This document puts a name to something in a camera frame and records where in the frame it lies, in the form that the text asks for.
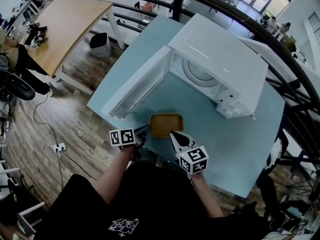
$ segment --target floor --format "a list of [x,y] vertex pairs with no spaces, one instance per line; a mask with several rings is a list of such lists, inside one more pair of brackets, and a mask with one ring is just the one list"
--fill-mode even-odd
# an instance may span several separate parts
[[[45,0],[45,5],[48,6],[51,1]],[[113,54],[106,60],[91,55],[79,45],[66,61],[64,71],[95,90],[123,53],[115,43],[112,45]],[[98,178],[110,166],[119,151],[111,147],[109,142],[109,130],[113,127],[87,107],[89,95],[63,81],[55,82],[51,79],[50,82],[54,96],[36,109],[35,118],[38,122],[50,124],[56,133],[57,142],[66,144],[66,154],[88,174]],[[34,185],[32,193],[39,201],[44,201],[48,208],[62,189],[58,157],[39,138],[33,120],[26,113],[27,111],[32,117],[36,105],[45,99],[46,96],[37,94],[32,101],[20,101],[14,109],[14,121],[10,126],[6,141],[7,150],[3,158],[7,160],[8,167],[21,169],[26,185]],[[37,127],[42,138],[50,145],[54,145],[56,141],[50,127],[44,124]],[[59,160],[63,185],[68,182],[72,174],[83,175],[91,183],[95,182],[64,155]],[[285,185],[292,184],[289,179],[290,174],[290,169],[284,166],[277,166],[271,173],[278,198],[289,193]],[[256,186],[247,198],[235,196],[215,186],[210,187],[225,214],[229,214],[237,206],[257,201],[257,211],[263,215],[265,205]]]

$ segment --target black chair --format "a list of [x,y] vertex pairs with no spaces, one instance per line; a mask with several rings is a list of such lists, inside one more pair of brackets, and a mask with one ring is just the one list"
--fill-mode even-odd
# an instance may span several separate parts
[[0,69],[0,101],[11,103],[16,97],[30,101],[36,96],[35,90],[14,73]]

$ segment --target black metal railing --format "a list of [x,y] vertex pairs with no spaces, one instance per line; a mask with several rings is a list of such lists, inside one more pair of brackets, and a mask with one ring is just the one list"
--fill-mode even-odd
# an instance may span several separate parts
[[[161,0],[142,0],[157,4],[172,10],[172,19],[175,21],[180,20],[181,14],[192,17],[193,12],[183,9],[182,1],[183,0],[174,0],[173,3],[167,3]],[[291,69],[294,75],[297,77],[297,80],[294,82],[287,82],[285,78],[271,65],[269,65],[269,70],[277,77],[278,81],[272,79],[266,79],[287,101],[293,101],[295,105],[290,105],[286,118],[287,122],[290,122],[288,127],[295,131],[293,133],[296,136],[296,140],[300,144],[301,148],[305,154],[311,158],[310,163],[315,164],[316,167],[319,167],[320,164],[320,131],[319,131],[319,122],[314,120],[312,117],[313,114],[320,113],[320,98],[312,85],[310,79],[307,77],[304,70],[296,62],[296,60],[291,56],[288,49],[280,43],[275,37],[273,37],[263,26],[256,22],[253,18],[250,18],[247,14],[240,11],[233,5],[223,1],[223,0],[196,0],[210,8],[219,11],[220,13],[230,17],[232,20],[238,22],[240,25],[247,28],[255,36],[259,37],[263,43],[268,45],[282,60],[283,62]],[[113,6],[123,8],[126,10],[139,12],[141,14],[147,15],[149,17],[156,17],[157,14],[149,11],[142,10],[139,6],[129,6],[126,4],[113,3]],[[123,18],[132,22],[142,24],[142,21],[139,19],[134,19],[123,14],[115,14],[118,18]],[[141,32],[142,29],[129,26],[127,24],[117,22],[118,25],[131,29],[133,31]],[[297,89],[303,86],[307,92],[307,95],[303,94]],[[292,166],[299,164],[303,157],[298,157],[298,159],[293,158],[291,161],[286,157],[288,163]]]
[[313,28],[314,35],[318,39],[318,42],[320,44],[320,19],[318,15],[315,12],[313,12],[311,16],[308,18],[308,20]]

